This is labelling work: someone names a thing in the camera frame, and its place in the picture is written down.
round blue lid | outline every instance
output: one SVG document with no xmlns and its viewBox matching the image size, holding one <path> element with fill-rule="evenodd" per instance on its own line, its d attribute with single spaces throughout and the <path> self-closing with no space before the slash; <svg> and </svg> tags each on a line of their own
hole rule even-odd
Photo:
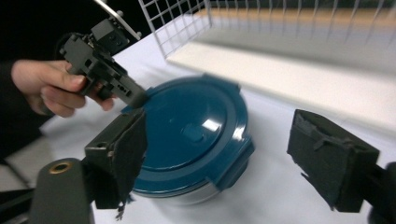
<svg viewBox="0 0 396 224">
<path fill-rule="evenodd" d="M 231 167 L 242 167 L 253 151 L 237 85 L 187 77 L 149 89 L 148 97 L 148 150 L 134 192 L 167 197 L 208 182 L 222 189 L 235 181 L 227 173 L 237 172 Z"/>
</svg>

human hand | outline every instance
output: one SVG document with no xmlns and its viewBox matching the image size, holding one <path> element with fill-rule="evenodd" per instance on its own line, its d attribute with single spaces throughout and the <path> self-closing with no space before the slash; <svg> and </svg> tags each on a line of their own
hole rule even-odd
<svg viewBox="0 0 396 224">
<path fill-rule="evenodd" d="M 71 64 L 66 61 L 19 60 L 12 67 L 11 76 L 16 87 L 23 93 L 30 107 L 45 115 L 44 105 L 54 114 L 71 117 L 76 108 L 86 104 L 85 96 L 78 94 L 86 82 L 84 76 L 70 75 L 67 70 Z M 103 110 L 110 110 L 113 99 L 101 100 L 97 91 L 89 94 Z"/>
</svg>

black sleeve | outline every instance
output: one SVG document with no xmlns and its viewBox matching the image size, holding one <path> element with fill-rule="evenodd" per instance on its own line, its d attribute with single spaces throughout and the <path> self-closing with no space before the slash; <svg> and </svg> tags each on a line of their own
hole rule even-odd
<svg viewBox="0 0 396 224">
<path fill-rule="evenodd" d="M 0 158 L 41 136 L 39 127 L 50 118 L 35 113 L 14 85 L 11 78 L 13 64 L 0 63 Z"/>
</svg>

blue lid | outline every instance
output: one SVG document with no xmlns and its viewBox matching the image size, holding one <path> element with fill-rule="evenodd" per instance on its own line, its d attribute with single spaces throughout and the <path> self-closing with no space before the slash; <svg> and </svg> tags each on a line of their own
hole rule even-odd
<svg viewBox="0 0 396 224">
<path fill-rule="evenodd" d="M 205 75 L 164 83 L 148 97 L 148 150 L 134 192 L 169 197 L 209 182 L 230 187 L 254 150 L 239 87 Z"/>
</svg>

table surface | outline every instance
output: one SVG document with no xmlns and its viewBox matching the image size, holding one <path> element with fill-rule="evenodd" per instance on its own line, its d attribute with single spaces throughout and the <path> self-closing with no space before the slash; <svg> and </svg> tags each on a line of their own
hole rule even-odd
<svg viewBox="0 0 396 224">
<path fill-rule="evenodd" d="M 168 63 L 160 53 L 153 35 L 142 39 L 120 54 L 116 61 L 144 88 L 189 76 L 197 71 Z M 216 197 L 198 204 L 179 206 L 166 200 L 134 195 L 126 206 L 122 222 L 116 210 L 97 210 L 95 222 L 105 223 L 366 223 L 370 205 L 359 214 L 332 212 L 315 189 L 300 175 L 301 169 L 286 153 L 294 110 L 305 109 L 273 98 L 261 91 L 242 88 L 248 111 L 248 129 L 255 152 L 236 184 Z M 89 101 L 71 119 L 54 118 L 42 127 L 49 138 L 53 157 L 84 157 L 84 147 L 125 107 L 117 101 L 110 112 Z M 331 118 L 335 123 L 381 150 L 378 164 L 396 161 L 396 140 L 356 123 Z"/>
</svg>

